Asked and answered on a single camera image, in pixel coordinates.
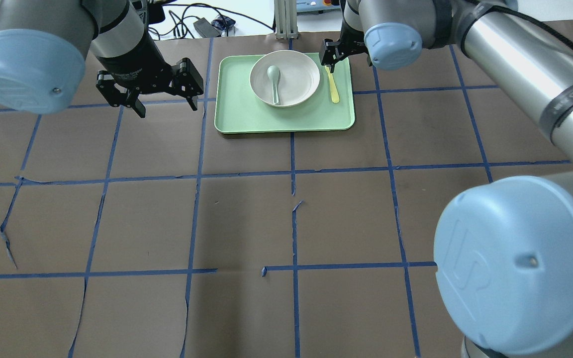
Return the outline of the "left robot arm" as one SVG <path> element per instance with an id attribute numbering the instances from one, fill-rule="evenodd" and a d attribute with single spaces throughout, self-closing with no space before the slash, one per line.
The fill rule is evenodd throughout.
<path id="1" fill-rule="evenodd" d="M 139 96 L 167 93 L 197 110 L 204 80 L 189 58 L 166 63 L 148 32 L 147 2 L 0 0 L 0 104 L 45 115 L 70 106 L 86 58 L 102 65 L 96 88 L 107 104 L 141 118 Z"/>

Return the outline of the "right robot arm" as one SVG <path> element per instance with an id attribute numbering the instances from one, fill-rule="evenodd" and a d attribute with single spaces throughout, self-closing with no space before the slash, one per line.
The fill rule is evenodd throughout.
<path id="1" fill-rule="evenodd" d="M 457 358 L 432 261 L 438 217 L 458 193 L 572 169 L 454 45 L 399 71 L 350 59 L 356 121 L 293 134 L 301 358 Z"/>

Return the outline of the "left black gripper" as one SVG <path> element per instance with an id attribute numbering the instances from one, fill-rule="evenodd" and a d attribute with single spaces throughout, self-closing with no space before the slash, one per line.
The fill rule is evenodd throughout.
<path id="1" fill-rule="evenodd" d="M 145 118 L 146 108 L 137 96 L 165 92 L 182 96 L 198 111 L 198 98 L 204 95 L 201 74 L 187 57 L 173 66 L 166 63 L 148 33 L 125 54 L 96 58 L 113 79 L 97 82 L 98 91 L 111 106 L 127 105 L 139 118 Z"/>

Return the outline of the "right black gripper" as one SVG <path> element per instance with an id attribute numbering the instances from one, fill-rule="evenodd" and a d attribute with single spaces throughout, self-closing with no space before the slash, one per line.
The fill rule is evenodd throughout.
<path id="1" fill-rule="evenodd" d="M 340 37 L 336 41 L 325 38 L 321 43 L 319 52 L 320 63 L 328 66 L 330 73 L 334 73 L 336 64 L 351 55 L 366 54 L 366 63 L 373 66 L 368 48 L 365 44 L 365 33 L 361 25 L 352 26 L 343 22 Z"/>

